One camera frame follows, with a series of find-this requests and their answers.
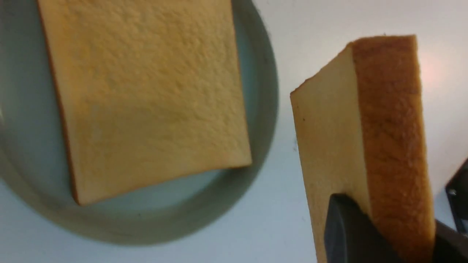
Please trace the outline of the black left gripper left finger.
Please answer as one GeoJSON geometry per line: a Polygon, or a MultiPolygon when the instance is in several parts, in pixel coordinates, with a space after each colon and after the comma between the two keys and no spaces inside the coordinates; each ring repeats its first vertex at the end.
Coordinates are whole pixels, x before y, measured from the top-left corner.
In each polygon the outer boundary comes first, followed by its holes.
{"type": "Polygon", "coordinates": [[[328,263],[403,261],[358,204],[345,194],[330,196],[323,241],[328,263]]]}

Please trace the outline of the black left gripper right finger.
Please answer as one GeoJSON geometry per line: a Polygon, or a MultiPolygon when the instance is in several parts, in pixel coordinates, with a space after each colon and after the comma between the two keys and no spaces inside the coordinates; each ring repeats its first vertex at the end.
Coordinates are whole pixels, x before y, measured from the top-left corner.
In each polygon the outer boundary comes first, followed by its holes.
{"type": "Polygon", "coordinates": [[[468,238],[436,220],[434,263],[467,263],[468,238]]]}

